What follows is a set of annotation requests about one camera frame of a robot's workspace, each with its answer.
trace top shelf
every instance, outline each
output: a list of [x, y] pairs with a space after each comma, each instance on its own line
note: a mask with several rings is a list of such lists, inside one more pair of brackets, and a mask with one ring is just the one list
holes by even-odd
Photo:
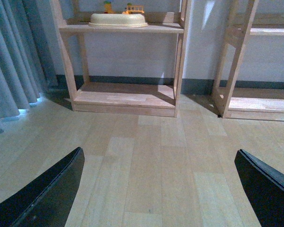
[[284, 26], [254, 26], [250, 31], [250, 35], [284, 35]]
[[[244, 14], [237, 14], [233, 26], [233, 34], [239, 37], [244, 22]], [[250, 35], [284, 36], [284, 14], [256, 14]]]
[[66, 25], [59, 28], [60, 32], [127, 32], [127, 33], [172, 33], [182, 34], [184, 29], [178, 23], [149, 23], [146, 27], [91, 27], [86, 22]]

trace cream plastic tub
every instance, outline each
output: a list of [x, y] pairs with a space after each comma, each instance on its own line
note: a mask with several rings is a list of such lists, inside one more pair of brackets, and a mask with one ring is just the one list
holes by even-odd
[[145, 27], [145, 17], [142, 14], [97, 14], [90, 17], [92, 27]]

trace curtain fold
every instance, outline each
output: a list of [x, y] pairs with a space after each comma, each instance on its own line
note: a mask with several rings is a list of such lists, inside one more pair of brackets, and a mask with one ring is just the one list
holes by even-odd
[[19, 115], [47, 90], [24, 12], [21, 1], [0, 0], [0, 118]]

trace toy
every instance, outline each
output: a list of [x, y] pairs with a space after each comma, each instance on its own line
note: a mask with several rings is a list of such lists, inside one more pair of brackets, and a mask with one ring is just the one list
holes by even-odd
[[108, 14], [114, 14], [115, 13], [112, 9], [112, 1], [105, 1], [104, 2], [104, 8], [105, 8], [104, 13], [108, 13]]
[[144, 13], [144, 6], [138, 6], [138, 5], [133, 6], [131, 3], [128, 3], [125, 9], [126, 11], [124, 11], [122, 14], [132, 14], [133, 12]]

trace wooden shelving unit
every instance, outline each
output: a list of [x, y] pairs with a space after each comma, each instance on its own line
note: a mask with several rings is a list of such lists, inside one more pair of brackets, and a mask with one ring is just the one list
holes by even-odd
[[[284, 121], [284, 90], [235, 88], [250, 35], [284, 36], [284, 15], [256, 14], [259, 0], [249, 0], [245, 14], [237, 14], [239, 0], [230, 8], [212, 97], [223, 118]], [[228, 45], [236, 51], [226, 87], [220, 87]]]
[[[75, 16], [65, 20], [62, 16], [59, 0], [51, 0], [72, 109], [74, 111], [176, 117], [179, 107], [178, 100], [181, 91], [191, 0], [182, 0], [181, 12], [145, 13], [145, 19], [149, 25], [140, 28], [90, 27], [88, 22], [94, 12], [80, 12], [79, 1], [72, 0], [72, 3]], [[177, 34], [174, 86], [90, 82], [91, 74], [88, 69], [84, 34], [93, 32]], [[68, 39], [73, 35], [78, 38], [82, 58], [84, 85], [79, 90], [76, 89], [75, 85], [68, 43]]]

